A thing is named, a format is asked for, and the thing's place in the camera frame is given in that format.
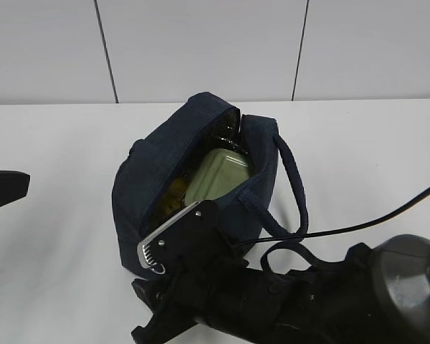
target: white wall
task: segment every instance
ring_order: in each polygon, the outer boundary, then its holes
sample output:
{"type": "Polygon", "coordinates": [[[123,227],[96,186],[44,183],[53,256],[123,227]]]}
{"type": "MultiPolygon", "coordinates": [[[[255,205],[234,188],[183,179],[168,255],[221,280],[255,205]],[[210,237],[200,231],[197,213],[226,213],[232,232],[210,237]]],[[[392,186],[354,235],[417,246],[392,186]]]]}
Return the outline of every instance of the white wall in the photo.
{"type": "MultiPolygon", "coordinates": [[[[98,0],[118,100],[430,97],[430,0],[308,2],[98,0]]],[[[65,102],[115,102],[95,1],[0,1],[0,104],[65,102]]]]}
{"type": "Polygon", "coordinates": [[[113,102],[91,0],[0,0],[0,104],[113,102]]]}
{"type": "Polygon", "coordinates": [[[310,0],[296,100],[430,97],[430,0],[310,0]]]}
{"type": "Polygon", "coordinates": [[[121,102],[289,100],[306,0],[99,0],[121,102]]]}

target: white table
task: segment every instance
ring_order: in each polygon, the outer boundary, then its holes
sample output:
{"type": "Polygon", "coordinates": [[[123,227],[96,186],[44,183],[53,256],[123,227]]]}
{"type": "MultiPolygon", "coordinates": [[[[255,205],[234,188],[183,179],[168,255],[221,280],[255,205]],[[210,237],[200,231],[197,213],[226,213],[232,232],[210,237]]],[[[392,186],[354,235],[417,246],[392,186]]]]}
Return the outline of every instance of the white table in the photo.
{"type": "MultiPolygon", "coordinates": [[[[237,105],[276,117],[306,188],[310,231],[376,218],[430,186],[430,100],[237,105]]],[[[0,169],[31,175],[28,196],[0,209],[0,343],[133,342],[151,312],[120,266],[110,192],[134,140],[178,106],[0,106],[0,169]]],[[[296,229],[282,167],[270,209],[296,229]]],[[[304,243],[335,261],[353,244],[402,233],[430,238],[430,198],[378,227],[304,243]]],[[[253,267],[267,246],[249,254],[253,267]]],[[[279,272],[305,267],[286,252],[272,261],[279,272]]],[[[171,343],[243,342],[198,325],[171,343]]]]}

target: bag handle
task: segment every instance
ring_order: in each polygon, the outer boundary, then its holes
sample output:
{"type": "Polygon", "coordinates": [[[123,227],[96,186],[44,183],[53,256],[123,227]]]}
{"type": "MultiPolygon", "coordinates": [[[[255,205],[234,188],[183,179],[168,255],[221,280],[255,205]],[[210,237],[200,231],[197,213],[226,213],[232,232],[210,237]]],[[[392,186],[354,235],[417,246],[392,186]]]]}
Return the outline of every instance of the bag handle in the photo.
{"type": "Polygon", "coordinates": [[[279,286],[288,285],[289,283],[294,282],[296,279],[304,280],[312,284],[316,277],[315,270],[331,272],[337,269],[342,269],[347,265],[345,261],[326,262],[321,260],[317,258],[311,251],[309,251],[306,246],[300,244],[296,240],[287,240],[276,243],[263,254],[260,262],[261,268],[266,274],[268,280],[279,286]],[[276,274],[269,264],[268,256],[271,252],[277,249],[288,249],[297,253],[315,269],[305,271],[291,269],[289,272],[287,272],[287,274],[276,274]]]}
{"type": "MultiPolygon", "coordinates": [[[[282,158],[282,163],[287,172],[288,180],[290,181],[293,194],[295,195],[298,211],[300,212],[300,228],[296,231],[296,234],[306,234],[309,228],[309,214],[306,207],[304,186],[302,185],[301,176],[298,171],[295,158],[293,157],[292,151],[279,134],[276,134],[273,138],[276,147],[279,149],[280,157],[282,158]]],[[[248,188],[245,188],[239,194],[239,200],[247,210],[258,218],[259,223],[269,233],[269,235],[272,237],[283,237],[290,234],[276,221],[276,219],[258,199],[257,195],[252,193],[248,188]]]]}

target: black cable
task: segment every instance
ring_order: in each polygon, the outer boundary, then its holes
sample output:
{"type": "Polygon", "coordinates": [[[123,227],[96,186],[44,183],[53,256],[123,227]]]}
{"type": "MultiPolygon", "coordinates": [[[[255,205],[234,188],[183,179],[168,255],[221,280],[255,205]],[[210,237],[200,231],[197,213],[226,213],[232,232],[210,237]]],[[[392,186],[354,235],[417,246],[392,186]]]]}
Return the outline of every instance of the black cable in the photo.
{"type": "Polygon", "coordinates": [[[260,242],[280,242],[283,240],[291,240],[291,239],[301,239],[301,238],[315,238],[315,237],[325,237],[327,235],[335,235],[335,234],[344,234],[349,233],[351,231],[359,231],[360,229],[368,228],[375,226],[377,224],[381,224],[385,221],[388,221],[392,219],[393,217],[405,212],[406,210],[410,209],[411,207],[415,206],[418,202],[422,201],[426,197],[430,196],[430,187],[424,191],[422,191],[419,195],[411,199],[408,203],[404,204],[403,206],[399,207],[398,209],[392,211],[391,213],[384,215],[378,219],[365,222],[364,224],[358,224],[356,226],[350,226],[345,227],[341,229],[333,229],[330,231],[318,231],[316,233],[307,233],[307,234],[290,234],[286,236],[278,236],[278,237],[270,237],[270,238],[258,238],[253,240],[246,240],[244,242],[239,242],[238,244],[235,244],[235,247],[240,247],[244,245],[250,245],[250,244],[257,244],[260,242]]]}

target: navy blue bag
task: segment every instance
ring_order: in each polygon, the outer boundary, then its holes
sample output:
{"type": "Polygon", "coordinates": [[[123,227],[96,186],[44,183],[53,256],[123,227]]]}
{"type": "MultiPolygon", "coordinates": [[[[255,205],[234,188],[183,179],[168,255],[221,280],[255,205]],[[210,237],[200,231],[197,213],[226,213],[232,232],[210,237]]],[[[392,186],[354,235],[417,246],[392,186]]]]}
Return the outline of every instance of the navy blue bag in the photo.
{"type": "MultiPolygon", "coordinates": [[[[165,123],[147,138],[137,140],[120,166],[112,192],[122,265],[146,279],[159,276],[143,269],[137,245],[153,231],[150,217],[156,203],[168,189],[186,159],[220,120],[239,118],[239,109],[211,93],[188,99],[165,123]]],[[[277,172],[278,151],[287,170],[301,216],[298,233],[307,230],[307,211],[295,160],[279,137],[273,118],[243,115],[235,135],[252,161],[253,173],[244,183],[215,200],[221,211],[221,228],[234,241],[256,239],[264,227],[272,236],[289,234],[268,212],[277,172]]],[[[239,248],[239,256],[252,246],[239,248]]]]}

